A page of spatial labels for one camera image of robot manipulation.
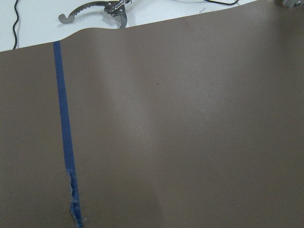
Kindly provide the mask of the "white reacher grabber stick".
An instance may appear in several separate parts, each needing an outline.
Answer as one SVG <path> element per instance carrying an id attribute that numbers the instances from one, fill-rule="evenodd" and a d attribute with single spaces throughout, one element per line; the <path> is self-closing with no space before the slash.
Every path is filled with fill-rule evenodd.
<path id="1" fill-rule="evenodd" d="M 73 23 L 81 13 L 88 14 L 93 13 L 94 10 L 100 10 L 103 14 L 107 14 L 112 18 L 118 18 L 120 22 L 120 29 L 126 28 L 127 25 L 127 14 L 126 14 L 126 5 L 131 4 L 132 0 L 109 0 L 109 1 L 92 1 L 78 6 L 72 10 L 67 16 L 65 14 L 60 14 L 58 20 L 61 24 L 70 24 Z"/>

